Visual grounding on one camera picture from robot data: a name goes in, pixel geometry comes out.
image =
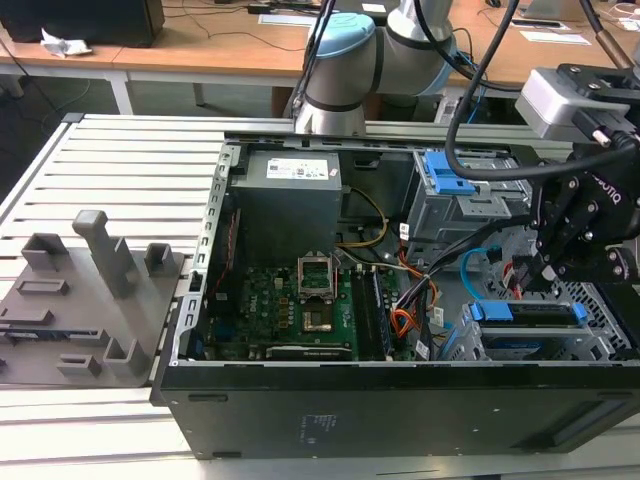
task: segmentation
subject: gray plastic peg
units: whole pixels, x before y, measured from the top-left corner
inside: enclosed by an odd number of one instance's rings
[[[91,257],[115,298],[126,297],[131,285],[126,273],[133,264],[131,252],[124,238],[107,234],[107,214],[101,210],[81,210],[73,221],[73,230],[87,241]]]

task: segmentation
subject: paper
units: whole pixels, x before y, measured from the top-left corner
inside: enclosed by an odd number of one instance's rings
[[[429,347],[427,347],[420,340],[418,340],[418,343],[416,343],[416,353],[420,355],[423,360],[429,360]]]
[[[400,224],[400,240],[404,240],[405,242],[409,241],[409,224],[408,223]]]
[[[433,318],[431,319],[431,323],[441,328],[444,327],[444,308],[435,307],[433,309]]]
[[[73,55],[84,55],[91,53],[92,50],[87,47],[84,40],[64,40],[62,38],[54,37],[45,32],[42,29],[42,40],[40,45],[47,49],[47,51],[56,57],[65,58]]]
[[[316,17],[301,15],[260,15],[258,23],[264,25],[288,25],[290,27],[310,27],[316,23]]]
[[[530,42],[566,43],[570,45],[591,45],[582,35],[560,35],[553,32],[520,32]]]
[[[363,3],[362,9],[365,12],[373,12],[373,13],[386,13],[386,9],[384,5],[380,5],[379,3]]]

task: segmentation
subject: black cable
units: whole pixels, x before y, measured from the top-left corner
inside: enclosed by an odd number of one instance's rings
[[[454,28],[453,30],[451,30],[451,33],[456,33],[456,32],[466,33],[467,39],[469,40],[469,58],[473,62],[474,61],[473,60],[473,40],[471,39],[471,32],[469,32],[469,30],[467,30],[464,27]]]
[[[216,33],[211,33],[209,32],[209,30],[207,30],[200,22],[198,22],[194,15],[196,14],[191,14],[188,13],[186,10],[184,10],[185,15],[188,16],[189,18],[191,18],[191,20],[193,20],[193,22],[202,30],[207,34],[207,38],[212,38],[212,37],[217,37],[217,36],[221,36],[221,35],[247,35],[248,37],[251,38],[255,38],[256,40],[261,41],[262,43],[269,45],[270,47],[273,48],[277,48],[279,50],[284,50],[285,52],[299,52],[300,50],[303,50],[302,48],[286,48],[286,47],[281,47],[280,45],[276,45],[275,43],[271,43],[268,40],[265,40],[264,38],[258,37],[257,35],[254,35],[253,33],[249,33],[249,32],[216,32]]]
[[[471,250],[482,244],[493,233],[503,230],[509,227],[517,227],[521,225],[527,225],[531,221],[531,217],[528,215],[518,215],[505,220],[496,220],[488,223],[475,232],[470,233],[466,237],[452,243],[448,248],[443,250],[435,260],[431,262],[425,275],[416,283],[413,287],[407,290],[398,299],[398,308],[406,308],[408,305],[416,299],[416,297],[423,291],[427,285],[431,276],[438,273],[445,266],[453,263],[464,252]]]
[[[431,44],[433,45],[433,48],[435,49],[435,51],[438,52],[438,54],[442,57],[442,59],[445,62],[447,62],[451,66],[451,68],[453,68],[456,72],[458,72],[460,75],[462,75],[466,79],[472,80],[475,76],[473,72],[470,72],[466,68],[463,68],[462,66],[458,65],[456,61],[453,58],[451,58],[451,56],[447,52],[445,52],[444,48],[442,48],[442,46],[440,45],[436,37],[431,32],[431,29],[427,24],[427,20],[424,18],[422,6],[420,5],[420,0],[413,0],[413,6],[416,11],[416,18],[418,19],[418,23],[420,24],[420,27],[422,28],[422,31],[426,35],[429,42],[431,42]],[[520,87],[509,87],[507,85],[501,85],[499,83],[493,83],[493,82],[482,80],[482,75],[480,75],[479,83],[483,87],[492,88],[500,92],[519,92],[521,90]]]
[[[0,38],[0,45],[2,45],[2,48],[4,49],[5,52],[7,52],[9,54],[9,56],[11,57],[11,60],[13,60],[13,63],[16,64],[16,66],[22,70],[22,73],[24,73],[25,77],[29,78],[31,80],[31,82],[33,83],[33,86],[36,87],[36,89],[38,90],[38,92],[40,92],[40,95],[42,95],[42,98],[44,98],[46,100],[46,102],[49,104],[49,106],[51,107],[52,110],[56,111],[56,115],[58,115],[58,117],[60,118],[60,120],[62,120],[62,116],[60,115],[59,112],[57,112],[56,110],[56,106],[53,104],[53,102],[51,101],[51,99],[47,96],[46,93],[44,93],[44,91],[40,88],[40,85],[38,85],[38,82],[36,82],[36,79],[34,77],[32,77],[31,75],[29,75],[29,72],[27,72],[24,67],[20,64],[20,62],[18,62],[18,59],[16,57],[13,56],[13,53],[11,53],[9,51],[9,49],[7,48],[7,46],[5,45],[4,41],[2,40],[2,38]]]
[[[637,153],[636,145],[633,142],[627,143],[625,146],[618,150],[602,152],[592,157],[587,157],[571,162],[543,165],[537,167],[519,167],[496,170],[471,169],[465,168],[460,164],[460,162],[458,162],[455,153],[456,135],[458,133],[458,129],[460,128],[460,124],[462,123],[462,116],[469,108],[473,92],[478,87],[482,75],[487,70],[489,63],[493,59],[493,55],[502,42],[502,38],[504,37],[507,28],[509,28],[511,18],[513,17],[513,14],[518,7],[518,3],[519,0],[511,0],[511,2],[509,3],[507,12],[502,19],[502,23],[500,24],[500,27],[498,27],[493,40],[491,40],[491,44],[487,48],[487,53],[484,55],[480,64],[478,65],[478,69],[476,70],[471,83],[467,87],[467,90],[462,97],[458,109],[451,119],[451,124],[449,125],[449,129],[447,131],[447,139],[444,146],[444,151],[447,157],[449,168],[451,168],[453,173],[455,173],[459,177],[466,178],[468,180],[481,180],[491,182],[504,180],[532,180],[549,176],[560,176],[567,173],[590,170],[616,161],[632,161]]]
[[[593,31],[597,34],[604,30],[596,11],[593,9],[593,5],[591,5],[591,0],[580,0],[580,6],[582,6],[582,10],[587,16],[587,20]]]
[[[313,31],[309,36],[309,42],[307,42],[307,50],[305,51],[305,61],[302,67],[302,75],[298,79],[296,86],[293,90],[293,105],[291,108],[291,114],[295,118],[297,115],[297,108],[301,105],[302,96],[307,91],[309,81],[311,80],[311,74],[313,73],[313,67],[316,62],[316,56],[320,43],[322,42],[322,36],[324,31],[329,25],[331,19],[331,13],[335,6],[336,0],[322,0],[320,11],[318,12],[318,19],[314,25]]]
[[[165,15],[164,18],[181,18],[181,17],[193,17],[193,16],[204,17],[206,15],[223,15],[225,13],[236,13],[236,12],[239,12],[240,10],[244,10],[245,8],[246,7],[238,7],[234,10],[225,10],[224,12],[183,13],[181,15]]]

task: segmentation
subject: red wire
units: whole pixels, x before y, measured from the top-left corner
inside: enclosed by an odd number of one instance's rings
[[[234,213],[233,216],[231,217],[231,225],[229,226],[229,237],[227,240],[227,263],[224,267],[224,270],[222,271],[222,275],[220,275],[220,278],[218,278],[218,281],[216,282],[216,286],[213,288],[213,290],[211,290],[210,296],[213,296],[218,291],[218,288],[220,288],[220,284],[222,283],[222,280],[224,280],[224,277],[227,275],[227,273],[229,273],[229,268],[231,267],[231,245],[233,241],[233,229],[235,228],[235,225],[236,225],[236,214]]]

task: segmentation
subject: black computer case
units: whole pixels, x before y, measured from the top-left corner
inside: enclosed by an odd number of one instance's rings
[[[254,147],[273,149],[274,157],[311,151],[315,158],[324,158],[338,152],[342,181],[376,192],[382,208],[389,212],[394,207],[385,199],[402,196],[398,192],[385,195],[384,188],[407,189],[403,181],[388,179],[404,178],[403,172],[412,169],[411,156],[406,161],[398,157],[412,147],[394,141],[273,135],[253,135],[252,140],[238,145],[231,140],[221,150],[189,292],[170,323],[152,394],[154,404],[171,409],[197,459],[562,453],[640,411],[640,366],[633,360],[636,357],[624,356],[640,344],[635,313],[638,296],[629,285],[610,286],[599,295],[594,291],[597,304],[586,294],[576,294],[577,301],[595,312],[608,308],[612,318],[623,325],[620,335],[631,348],[621,348],[605,362],[512,361],[498,365],[500,362],[454,359],[402,365],[394,361],[205,358],[199,346],[210,336],[199,332],[199,319],[208,318],[208,309],[217,301],[205,285],[209,258],[217,258],[209,250],[219,244],[223,251],[232,251],[225,247],[227,242],[231,245],[229,230],[216,233],[216,225],[224,223],[220,219],[225,201],[230,202],[234,193],[242,194],[234,190],[236,180],[229,182],[229,195],[225,194],[227,165],[232,168],[230,176],[242,177],[243,162],[252,161]],[[294,146],[294,153],[287,151]],[[359,149],[365,160],[371,160],[376,149],[393,153],[380,157],[375,168],[367,163],[366,169],[351,172],[351,161],[357,166],[360,157],[349,149]],[[508,153],[521,164],[537,158],[523,147],[503,146],[496,151]],[[375,178],[377,184],[366,183]],[[452,278],[458,281],[457,272]],[[446,282],[444,275],[441,281]],[[570,285],[563,288],[571,290]],[[460,302],[455,288],[443,290],[447,294],[440,305],[457,311],[455,305]]]
[[[91,45],[150,47],[162,30],[161,0],[5,0],[0,21],[14,42],[39,42],[41,29]]]

